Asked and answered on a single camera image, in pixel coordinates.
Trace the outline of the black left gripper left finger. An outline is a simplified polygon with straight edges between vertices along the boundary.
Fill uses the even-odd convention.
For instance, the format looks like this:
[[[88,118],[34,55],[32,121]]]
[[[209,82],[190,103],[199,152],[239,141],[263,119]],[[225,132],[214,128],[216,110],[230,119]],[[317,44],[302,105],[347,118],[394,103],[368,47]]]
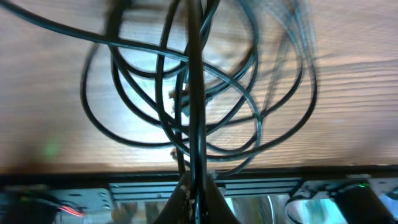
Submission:
[[[153,224],[186,224],[190,223],[192,206],[190,202],[191,175],[189,172],[181,176],[165,207]]]

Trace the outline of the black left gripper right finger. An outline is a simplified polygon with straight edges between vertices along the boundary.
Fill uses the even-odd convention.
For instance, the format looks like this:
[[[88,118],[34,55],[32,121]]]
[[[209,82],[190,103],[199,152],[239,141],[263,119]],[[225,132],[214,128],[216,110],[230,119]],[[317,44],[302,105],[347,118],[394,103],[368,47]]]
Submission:
[[[206,177],[206,222],[209,224],[240,224],[228,207],[213,178]]]

